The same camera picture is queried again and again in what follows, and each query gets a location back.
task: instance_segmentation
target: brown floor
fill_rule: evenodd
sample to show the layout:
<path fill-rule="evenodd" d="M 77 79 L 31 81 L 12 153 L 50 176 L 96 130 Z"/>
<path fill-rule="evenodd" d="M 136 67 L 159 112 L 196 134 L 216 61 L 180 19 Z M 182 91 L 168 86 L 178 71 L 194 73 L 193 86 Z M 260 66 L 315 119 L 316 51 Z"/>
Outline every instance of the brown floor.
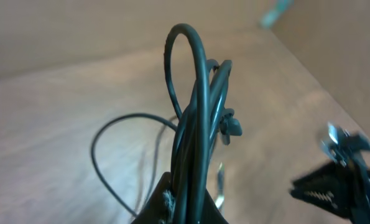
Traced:
<path fill-rule="evenodd" d="M 173 81 L 181 105 L 195 74 L 181 39 Z M 347 223 L 290 198 L 290 180 L 321 164 L 315 136 L 327 121 L 358 129 L 296 58 L 268 31 L 205 37 L 206 53 L 233 61 L 227 107 L 243 136 L 219 148 L 226 167 L 225 217 L 231 223 Z M 174 114 L 164 82 L 162 46 L 99 62 L 0 80 L 0 223 L 127 223 L 91 166 L 95 131 L 122 114 Z M 150 179 L 160 125 L 134 120 L 115 126 L 98 145 L 103 172 L 132 207 Z M 173 132 L 167 132 L 159 174 L 168 170 Z"/>

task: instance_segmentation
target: bundled cable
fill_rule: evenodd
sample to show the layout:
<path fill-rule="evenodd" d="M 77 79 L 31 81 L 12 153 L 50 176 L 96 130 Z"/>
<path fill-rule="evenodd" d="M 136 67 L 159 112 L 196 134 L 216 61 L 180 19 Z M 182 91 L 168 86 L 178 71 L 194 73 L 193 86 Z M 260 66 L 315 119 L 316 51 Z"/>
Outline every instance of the bundled cable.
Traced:
<path fill-rule="evenodd" d="M 192 96 L 183 112 L 178 103 L 171 77 L 172 47 L 179 34 L 185 35 L 189 41 L 196 71 Z M 208 165 L 217 130 L 227 137 L 241 135 L 239 123 L 233 119 L 234 112 L 232 110 L 227 112 L 224 108 L 231 65 L 230 60 L 225 60 L 221 65 L 216 60 L 207 60 L 201 39 L 190 25 L 174 26 L 165 42 L 164 71 L 169 96 L 179 120 L 178 126 L 151 114 L 130 114 L 112 120 L 96 134 L 91 145 L 91 157 L 96 173 L 117 201 L 133 216 L 137 214 L 118 197 L 98 169 L 95 159 L 95 146 L 98 138 L 109 126 L 126 118 L 151 118 L 173 129 L 175 137 L 170 165 L 172 178 L 170 190 L 176 200 L 173 222 L 177 224 L 199 223 L 203 212 Z M 209 84 L 211 70 L 214 71 L 214 75 Z"/>

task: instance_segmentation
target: wall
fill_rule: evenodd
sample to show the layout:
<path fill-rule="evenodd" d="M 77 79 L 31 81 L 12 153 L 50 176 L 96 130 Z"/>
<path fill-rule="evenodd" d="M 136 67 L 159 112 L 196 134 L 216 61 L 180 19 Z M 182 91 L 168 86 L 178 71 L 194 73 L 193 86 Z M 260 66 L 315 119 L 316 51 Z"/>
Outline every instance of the wall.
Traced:
<path fill-rule="evenodd" d="M 370 0 L 296 1 L 273 31 L 370 136 Z"/>
<path fill-rule="evenodd" d="M 0 0 L 0 77 L 163 45 L 179 22 L 200 35 L 248 29 L 271 2 Z"/>

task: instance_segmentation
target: teal object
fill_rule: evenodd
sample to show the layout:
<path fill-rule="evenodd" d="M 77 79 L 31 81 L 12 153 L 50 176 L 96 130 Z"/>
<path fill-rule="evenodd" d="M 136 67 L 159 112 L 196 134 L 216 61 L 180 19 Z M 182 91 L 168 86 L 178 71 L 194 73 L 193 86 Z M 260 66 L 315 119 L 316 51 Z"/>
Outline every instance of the teal object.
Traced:
<path fill-rule="evenodd" d="M 269 29 L 273 26 L 276 20 L 286 11 L 294 2 L 294 0 L 278 0 L 275 8 L 271 9 L 269 12 L 262 17 L 260 25 L 264 29 Z"/>

